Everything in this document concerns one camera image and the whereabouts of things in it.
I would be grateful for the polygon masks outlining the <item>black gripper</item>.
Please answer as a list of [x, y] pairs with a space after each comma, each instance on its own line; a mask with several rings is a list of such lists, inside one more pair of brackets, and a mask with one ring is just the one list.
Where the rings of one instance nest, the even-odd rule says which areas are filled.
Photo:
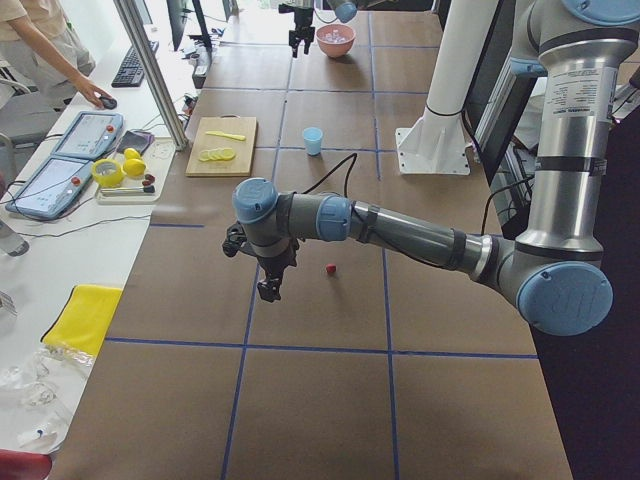
[[294, 29], [289, 31], [289, 44], [293, 45], [292, 57], [298, 57], [298, 48], [304, 44], [304, 54], [308, 55], [310, 44], [314, 40], [315, 27], [313, 23], [314, 3], [312, 0], [281, 1], [278, 4], [278, 13], [294, 14]]
[[229, 258], [243, 253], [258, 260], [267, 278], [257, 282], [257, 291], [263, 301], [281, 299], [280, 288], [284, 272], [288, 267], [297, 266], [299, 248], [296, 239], [278, 236], [274, 240], [268, 240], [266, 245], [259, 245], [249, 240], [240, 223], [234, 223], [227, 228], [226, 238], [222, 243], [222, 251]]

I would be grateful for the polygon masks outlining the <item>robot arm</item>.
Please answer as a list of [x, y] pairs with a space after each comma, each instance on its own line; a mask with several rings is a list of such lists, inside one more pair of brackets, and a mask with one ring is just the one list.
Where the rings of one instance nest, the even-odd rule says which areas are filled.
[[330, 9], [335, 13], [337, 23], [324, 20], [326, 26], [316, 31], [313, 25], [316, 1], [281, 1], [278, 4], [280, 14], [294, 14], [294, 29], [289, 31], [289, 46], [292, 56], [298, 57], [299, 46], [303, 46], [303, 53], [308, 54], [311, 44], [318, 40], [320, 49], [329, 57], [337, 58], [345, 55], [355, 41], [355, 32], [347, 23], [355, 18], [357, 6], [354, 1], [327, 1]]
[[461, 271], [499, 292], [531, 326], [558, 336], [600, 324], [613, 303], [593, 229], [618, 69], [637, 48], [635, 1], [519, 2], [514, 64], [547, 85], [526, 230], [472, 235], [335, 194], [280, 193], [263, 178], [234, 190], [237, 220], [222, 249], [254, 256], [262, 299], [279, 299], [302, 241], [354, 238], [423, 264]]

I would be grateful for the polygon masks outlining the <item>person hand on mouse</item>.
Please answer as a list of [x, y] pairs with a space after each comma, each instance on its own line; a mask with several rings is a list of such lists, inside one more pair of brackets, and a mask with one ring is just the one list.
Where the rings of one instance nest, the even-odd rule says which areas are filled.
[[91, 104], [99, 109], [104, 109], [105, 106], [102, 102], [102, 98], [110, 98], [111, 95], [105, 90], [101, 89], [91, 81], [78, 82], [75, 84], [76, 89], [82, 96]]

